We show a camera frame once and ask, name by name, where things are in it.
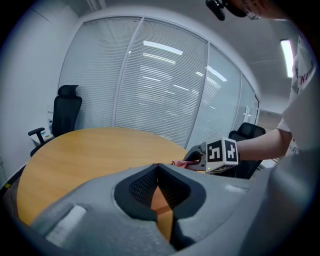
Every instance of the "floor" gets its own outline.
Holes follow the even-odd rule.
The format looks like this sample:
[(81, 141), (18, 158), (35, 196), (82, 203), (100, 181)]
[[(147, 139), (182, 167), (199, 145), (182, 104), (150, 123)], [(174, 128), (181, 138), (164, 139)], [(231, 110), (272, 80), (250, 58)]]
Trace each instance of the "floor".
[(17, 208), (17, 192), (19, 185), (20, 177), (8, 188), (2, 198), (3, 206), (8, 211), (10, 215), (15, 217), (18, 216), (18, 208)]

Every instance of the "round table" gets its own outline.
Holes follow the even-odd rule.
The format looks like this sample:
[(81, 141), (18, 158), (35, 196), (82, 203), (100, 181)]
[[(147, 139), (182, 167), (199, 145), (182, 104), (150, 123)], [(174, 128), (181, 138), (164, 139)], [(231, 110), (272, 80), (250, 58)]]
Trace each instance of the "round table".
[[(101, 127), (66, 133), (41, 147), (24, 168), (17, 191), (19, 218), (30, 225), (46, 207), (84, 182), (129, 168), (170, 164), (186, 153), (146, 131)], [(158, 227), (167, 239), (172, 217), (168, 207), (157, 189), (151, 208), (158, 213)]]

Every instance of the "chair backrest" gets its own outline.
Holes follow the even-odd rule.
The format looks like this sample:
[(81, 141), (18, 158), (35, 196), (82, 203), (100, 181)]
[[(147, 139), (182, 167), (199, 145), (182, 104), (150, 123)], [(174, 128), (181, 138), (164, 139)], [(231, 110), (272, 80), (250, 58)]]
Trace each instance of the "chair backrest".
[(52, 134), (58, 137), (75, 130), (82, 98), (76, 95), (78, 85), (63, 85), (54, 99)]
[[(236, 142), (244, 141), (259, 137), (266, 134), (266, 130), (260, 126), (244, 122), (240, 128), (229, 133), (229, 139), (233, 139)], [(250, 179), (252, 174), (261, 164), (259, 161), (241, 161), (239, 165), (232, 167), (228, 170), (221, 172), (220, 176), (235, 177), (240, 179)]]

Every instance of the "white cube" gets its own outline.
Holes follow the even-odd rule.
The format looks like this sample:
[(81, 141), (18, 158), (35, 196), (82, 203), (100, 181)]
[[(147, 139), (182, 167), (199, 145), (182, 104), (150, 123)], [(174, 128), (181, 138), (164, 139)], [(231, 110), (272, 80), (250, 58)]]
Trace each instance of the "white cube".
[(206, 173), (221, 173), (238, 164), (235, 140), (220, 137), (206, 143)]

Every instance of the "table top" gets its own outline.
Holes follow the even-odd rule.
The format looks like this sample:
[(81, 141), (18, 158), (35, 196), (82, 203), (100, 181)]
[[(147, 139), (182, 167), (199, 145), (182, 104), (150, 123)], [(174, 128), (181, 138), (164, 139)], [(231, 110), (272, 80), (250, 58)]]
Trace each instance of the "table top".
[[(24, 168), (17, 191), (19, 218), (30, 225), (46, 207), (84, 182), (129, 168), (170, 164), (186, 153), (174, 142), (146, 131), (101, 127), (66, 133), (46, 143)], [(158, 188), (151, 208), (158, 213), (159, 229), (167, 229), (161, 232), (170, 236), (172, 215)]]

